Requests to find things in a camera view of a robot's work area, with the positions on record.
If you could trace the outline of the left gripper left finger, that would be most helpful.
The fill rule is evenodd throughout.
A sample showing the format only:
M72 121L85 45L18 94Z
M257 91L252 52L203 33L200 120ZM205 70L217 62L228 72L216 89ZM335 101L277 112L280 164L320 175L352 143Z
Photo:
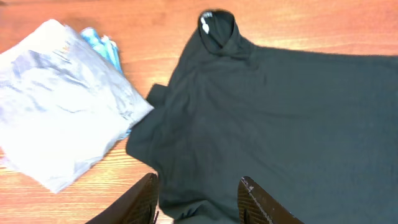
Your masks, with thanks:
M86 224L154 224L158 197L158 176L148 173Z

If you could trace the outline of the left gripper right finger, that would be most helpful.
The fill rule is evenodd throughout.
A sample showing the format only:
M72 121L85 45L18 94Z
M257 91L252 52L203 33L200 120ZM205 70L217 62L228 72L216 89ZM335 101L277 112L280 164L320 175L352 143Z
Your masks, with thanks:
M248 176L238 185L238 208L240 224L304 224Z

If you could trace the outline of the black t-shirt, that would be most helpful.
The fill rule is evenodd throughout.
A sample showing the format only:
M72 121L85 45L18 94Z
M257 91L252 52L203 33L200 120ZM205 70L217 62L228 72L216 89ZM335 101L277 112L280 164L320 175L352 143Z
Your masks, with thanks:
M179 223L238 223L252 177L305 223L397 222L397 57L256 46L206 11L127 153Z

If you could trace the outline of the folded grey shorts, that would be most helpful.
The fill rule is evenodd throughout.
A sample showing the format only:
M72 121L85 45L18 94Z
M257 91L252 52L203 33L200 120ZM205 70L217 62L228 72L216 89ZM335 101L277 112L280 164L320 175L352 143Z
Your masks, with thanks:
M6 167L58 193L152 111L71 27L48 20L1 54Z

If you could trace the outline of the folded blue garment under shorts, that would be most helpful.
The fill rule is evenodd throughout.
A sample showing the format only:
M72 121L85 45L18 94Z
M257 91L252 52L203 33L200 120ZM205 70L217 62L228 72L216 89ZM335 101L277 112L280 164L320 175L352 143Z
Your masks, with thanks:
M91 27L83 29L80 36L86 42L86 59L80 66L85 81L84 98L92 108L116 107L123 111L123 101L134 90L122 76L117 45L106 35L99 37Z

